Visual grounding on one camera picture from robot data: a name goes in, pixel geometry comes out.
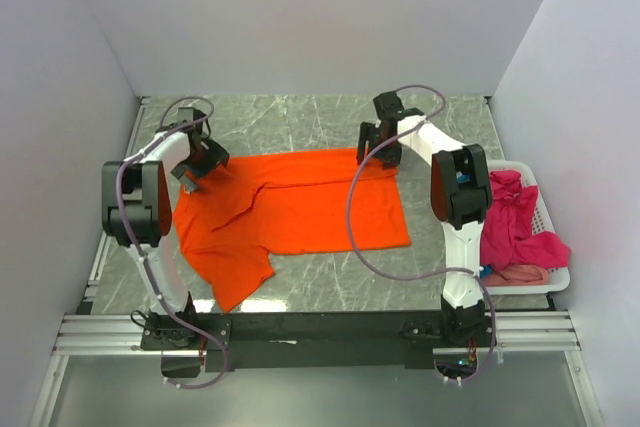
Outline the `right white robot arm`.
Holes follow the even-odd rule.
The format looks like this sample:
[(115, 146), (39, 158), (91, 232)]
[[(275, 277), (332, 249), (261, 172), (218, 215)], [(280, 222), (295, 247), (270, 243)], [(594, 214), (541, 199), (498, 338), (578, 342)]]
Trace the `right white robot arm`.
[(356, 244), (351, 221), (354, 191), (360, 175), (372, 159), (385, 168), (396, 167), (407, 147), (430, 167), (430, 205), (440, 221), (445, 241), (445, 267), (431, 277), (445, 277), (441, 294), (441, 316), (437, 335), (452, 346), (460, 346), (491, 325), (486, 316), (486, 289), (480, 282), (481, 235), (492, 205), (488, 163), (478, 144), (464, 144), (436, 127), (431, 119), (447, 106), (443, 94), (427, 89), (440, 99), (429, 114), (404, 107), (398, 90), (373, 99), (378, 121), (360, 125), (356, 153), (358, 168), (346, 203), (346, 226), (352, 251), (372, 272), (394, 279), (363, 258)]

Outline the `orange t shirt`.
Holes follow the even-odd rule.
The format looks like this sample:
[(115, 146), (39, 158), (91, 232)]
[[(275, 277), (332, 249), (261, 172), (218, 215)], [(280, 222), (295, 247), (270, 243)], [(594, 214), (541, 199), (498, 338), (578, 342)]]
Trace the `orange t shirt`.
[[(180, 251), (223, 312), (256, 292), (275, 271), (270, 255), (347, 252), (347, 194), (356, 174), (352, 148), (236, 157), (182, 191), (173, 223)], [(411, 244), (396, 169), (370, 161), (351, 207), (362, 250)]]

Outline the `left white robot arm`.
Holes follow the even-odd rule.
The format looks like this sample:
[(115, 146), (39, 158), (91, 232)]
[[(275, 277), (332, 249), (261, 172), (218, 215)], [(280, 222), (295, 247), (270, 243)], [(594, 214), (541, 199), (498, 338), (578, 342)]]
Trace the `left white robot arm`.
[(168, 182), (176, 179), (187, 193), (218, 167), (228, 165), (227, 150), (211, 138), (211, 112), (180, 107), (176, 120), (162, 116), (151, 141), (122, 161), (101, 170), (101, 221), (104, 233), (115, 239), (136, 262), (150, 297), (149, 330), (170, 319), (164, 336), (176, 348), (193, 346), (200, 325), (190, 292), (179, 277), (166, 237), (173, 221)]

